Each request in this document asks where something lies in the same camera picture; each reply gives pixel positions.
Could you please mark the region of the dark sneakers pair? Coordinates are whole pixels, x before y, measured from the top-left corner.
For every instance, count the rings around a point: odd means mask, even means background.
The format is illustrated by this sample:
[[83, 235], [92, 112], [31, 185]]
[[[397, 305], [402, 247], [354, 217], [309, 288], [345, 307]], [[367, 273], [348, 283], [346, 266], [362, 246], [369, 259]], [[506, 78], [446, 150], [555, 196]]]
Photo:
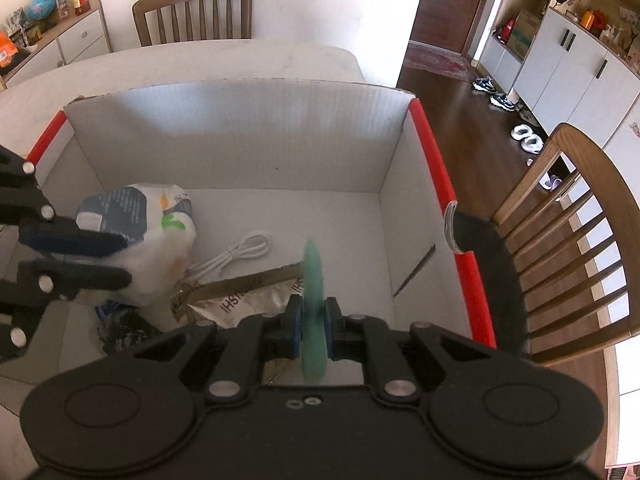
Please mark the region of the dark sneakers pair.
[[490, 77], [477, 77], [472, 81], [472, 87], [475, 91], [484, 92], [489, 96], [489, 103], [505, 110], [506, 112], [515, 112], [515, 104], [508, 96], [499, 92]]

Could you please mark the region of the right wooden chair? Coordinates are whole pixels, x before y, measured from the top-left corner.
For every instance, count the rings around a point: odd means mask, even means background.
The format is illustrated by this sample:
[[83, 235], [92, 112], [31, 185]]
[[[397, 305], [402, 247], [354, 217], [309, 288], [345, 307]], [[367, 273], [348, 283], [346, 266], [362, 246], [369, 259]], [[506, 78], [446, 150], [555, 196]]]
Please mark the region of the right wooden chair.
[[491, 217], [516, 267], [530, 359], [555, 365], [639, 333], [639, 206], [614, 162], [557, 125]]

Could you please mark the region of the silver foil snack bag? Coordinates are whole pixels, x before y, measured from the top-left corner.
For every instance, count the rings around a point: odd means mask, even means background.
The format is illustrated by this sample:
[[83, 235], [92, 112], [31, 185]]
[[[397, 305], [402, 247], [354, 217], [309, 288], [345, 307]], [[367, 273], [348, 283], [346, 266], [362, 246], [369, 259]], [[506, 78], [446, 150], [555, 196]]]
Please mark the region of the silver foil snack bag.
[[277, 315], [292, 295], [303, 296], [300, 263], [201, 285], [184, 285], [170, 300], [179, 325], [212, 321], [233, 328], [256, 314]]

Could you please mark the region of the green toothbrush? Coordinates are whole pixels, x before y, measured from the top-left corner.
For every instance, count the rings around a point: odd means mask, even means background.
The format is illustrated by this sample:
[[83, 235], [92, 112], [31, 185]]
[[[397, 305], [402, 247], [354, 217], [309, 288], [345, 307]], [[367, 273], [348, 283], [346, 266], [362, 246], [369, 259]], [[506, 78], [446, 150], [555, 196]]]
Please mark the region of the green toothbrush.
[[321, 257], [314, 241], [308, 238], [303, 253], [304, 298], [300, 362], [305, 382], [316, 384], [326, 374], [326, 314]]

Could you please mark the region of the white green snack bag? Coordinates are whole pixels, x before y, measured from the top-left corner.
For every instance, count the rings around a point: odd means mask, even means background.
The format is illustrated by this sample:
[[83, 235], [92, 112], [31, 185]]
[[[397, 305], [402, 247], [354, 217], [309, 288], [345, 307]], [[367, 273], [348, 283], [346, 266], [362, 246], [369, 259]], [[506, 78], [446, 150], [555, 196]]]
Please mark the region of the white green snack bag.
[[99, 307], [112, 300], [149, 307], [174, 289], [190, 264], [196, 229], [190, 197], [178, 185], [136, 183], [89, 196], [77, 209], [76, 223], [84, 230], [125, 237], [124, 249], [91, 262], [131, 275], [121, 290], [84, 290], [81, 304]]

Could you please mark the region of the dark wooden door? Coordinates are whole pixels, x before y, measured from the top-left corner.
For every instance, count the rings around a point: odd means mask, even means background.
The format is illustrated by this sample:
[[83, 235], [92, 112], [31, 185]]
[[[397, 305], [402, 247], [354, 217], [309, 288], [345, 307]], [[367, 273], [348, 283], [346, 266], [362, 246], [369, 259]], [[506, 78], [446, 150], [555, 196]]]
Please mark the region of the dark wooden door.
[[489, 0], [419, 0], [410, 42], [468, 55]]

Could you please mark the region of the far wooden chair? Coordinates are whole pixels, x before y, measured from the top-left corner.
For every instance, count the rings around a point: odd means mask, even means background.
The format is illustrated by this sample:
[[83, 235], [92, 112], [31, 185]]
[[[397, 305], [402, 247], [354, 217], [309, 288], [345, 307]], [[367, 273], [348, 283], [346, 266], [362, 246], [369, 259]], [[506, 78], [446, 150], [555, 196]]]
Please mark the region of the far wooden chair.
[[143, 47], [168, 42], [250, 39], [253, 0], [138, 0], [132, 17]]

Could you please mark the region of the white sideboard cabinet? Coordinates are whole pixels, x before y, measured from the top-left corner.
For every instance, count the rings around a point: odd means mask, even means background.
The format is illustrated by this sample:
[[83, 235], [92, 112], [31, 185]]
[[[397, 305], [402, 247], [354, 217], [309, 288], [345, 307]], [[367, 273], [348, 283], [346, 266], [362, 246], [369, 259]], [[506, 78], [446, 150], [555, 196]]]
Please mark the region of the white sideboard cabinet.
[[1, 78], [1, 88], [12, 88], [50, 70], [111, 52], [102, 2], [90, 0], [88, 12], [66, 18], [48, 30], [35, 50]]

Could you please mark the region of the white slippers pair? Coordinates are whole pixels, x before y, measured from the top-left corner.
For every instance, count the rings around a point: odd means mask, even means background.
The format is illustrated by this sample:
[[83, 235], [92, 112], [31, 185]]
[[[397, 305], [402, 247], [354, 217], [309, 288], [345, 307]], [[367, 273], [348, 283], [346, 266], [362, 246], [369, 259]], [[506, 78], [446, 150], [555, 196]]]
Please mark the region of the white slippers pair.
[[518, 141], [521, 149], [528, 154], [538, 155], [544, 148], [544, 140], [527, 124], [515, 126], [510, 132], [510, 137]]

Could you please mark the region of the white wall cabinet unit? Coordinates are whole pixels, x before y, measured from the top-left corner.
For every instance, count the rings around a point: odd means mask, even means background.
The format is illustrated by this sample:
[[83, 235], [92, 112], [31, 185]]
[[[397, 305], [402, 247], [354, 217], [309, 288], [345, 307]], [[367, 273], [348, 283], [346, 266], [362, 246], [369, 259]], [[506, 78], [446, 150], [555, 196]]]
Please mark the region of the white wall cabinet unit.
[[605, 146], [639, 101], [639, 0], [501, 0], [478, 67], [545, 132]]

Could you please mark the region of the black tea leaf packet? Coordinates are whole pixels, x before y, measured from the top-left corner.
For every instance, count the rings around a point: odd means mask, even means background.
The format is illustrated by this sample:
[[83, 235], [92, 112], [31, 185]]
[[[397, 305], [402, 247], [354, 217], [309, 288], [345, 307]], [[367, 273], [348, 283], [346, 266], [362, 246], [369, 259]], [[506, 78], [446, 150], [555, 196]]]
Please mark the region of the black tea leaf packet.
[[110, 300], [94, 310], [98, 318], [99, 340], [107, 356], [163, 335], [161, 330], [142, 318], [136, 307], [128, 304]]

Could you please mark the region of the red cardboard box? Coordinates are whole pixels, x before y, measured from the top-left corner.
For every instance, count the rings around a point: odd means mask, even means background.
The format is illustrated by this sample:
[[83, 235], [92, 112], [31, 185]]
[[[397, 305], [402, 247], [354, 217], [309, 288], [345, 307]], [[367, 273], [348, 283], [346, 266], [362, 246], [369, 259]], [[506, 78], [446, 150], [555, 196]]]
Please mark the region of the red cardboard box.
[[192, 204], [192, 260], [250, 231], [270, 234], [270, 252], [233, 263], [226, 278], [299, 262], [313, 240], [326, 293], [345, 313], [495, 344], [475, 259], [447, 237], [456, 194], [412, 94], [213, 80], [82, 96], [54, 114], [27, 145], [58, 214], [128, 184], [174, 184]]

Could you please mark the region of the wooden chair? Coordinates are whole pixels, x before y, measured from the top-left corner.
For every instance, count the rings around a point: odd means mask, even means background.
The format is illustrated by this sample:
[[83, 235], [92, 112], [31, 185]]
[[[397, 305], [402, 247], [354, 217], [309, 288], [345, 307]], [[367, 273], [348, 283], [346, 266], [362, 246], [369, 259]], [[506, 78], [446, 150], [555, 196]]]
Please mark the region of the wooden chair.
[[639, 333], [639, 206], [614, 162], [557, 125], [491, 217], [516, 267], [530, 359], [555, 365]]
[[138, 0], [132, 17], [143, 47], [168, 42], [250, 39], [253, 0]]

